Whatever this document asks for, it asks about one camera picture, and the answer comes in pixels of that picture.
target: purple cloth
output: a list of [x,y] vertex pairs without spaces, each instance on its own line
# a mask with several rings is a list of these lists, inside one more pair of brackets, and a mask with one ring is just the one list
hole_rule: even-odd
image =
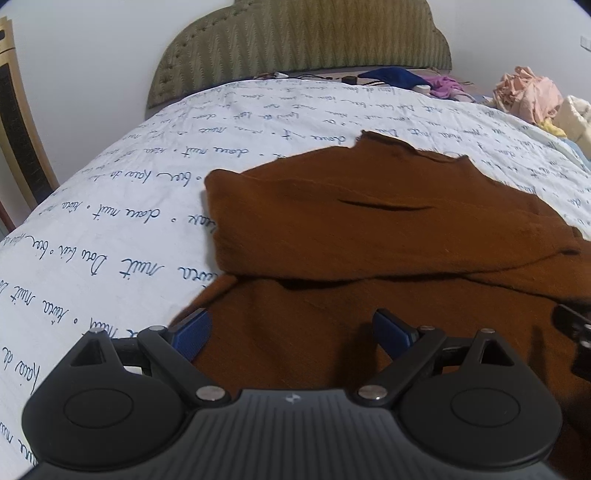
[[462,85],[460,85],[455,79],[447,76],[437,77],[423,77],[431,85],[431,95],[437,98],[449,98],[452,95],[452,90],[464,91]]

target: brown sweater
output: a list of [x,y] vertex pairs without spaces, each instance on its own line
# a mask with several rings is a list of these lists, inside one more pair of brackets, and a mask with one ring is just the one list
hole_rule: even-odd
[[591,408],[551,324],[557,301],[591,303],[590,244],[536,196],[375,133],[206,188],[227,273],[190,306],[214,325],[195,364],[231,391],[360,386],[389,362],[371,335],[383,307],[450,336],[492,327]]

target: white bed sheet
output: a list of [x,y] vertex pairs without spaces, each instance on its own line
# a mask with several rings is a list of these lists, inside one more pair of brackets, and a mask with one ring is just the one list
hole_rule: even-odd
[[0,478],[36,460],[22,407],[91,326],[166,324],[219,274],[203,178],[331,145],[362,129],[447,155],[534,193],[591,238],[591,184],[570,147],[485,106],[391,87],[231,83],[135,128],[0,241]]

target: headboard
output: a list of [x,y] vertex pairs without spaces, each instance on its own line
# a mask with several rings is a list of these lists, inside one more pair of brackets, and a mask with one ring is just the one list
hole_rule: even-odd
[[264,72],[368,65],[451,69],[427,0],[236,0],[177,35],[147,108]]

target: black panel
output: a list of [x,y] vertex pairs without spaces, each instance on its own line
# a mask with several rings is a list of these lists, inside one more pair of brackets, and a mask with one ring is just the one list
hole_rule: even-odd
[[0,66],[0,119],[22,174],[35,200],[41,203],[53,193],[53,189],[41,168],[22,119],[8,63]]

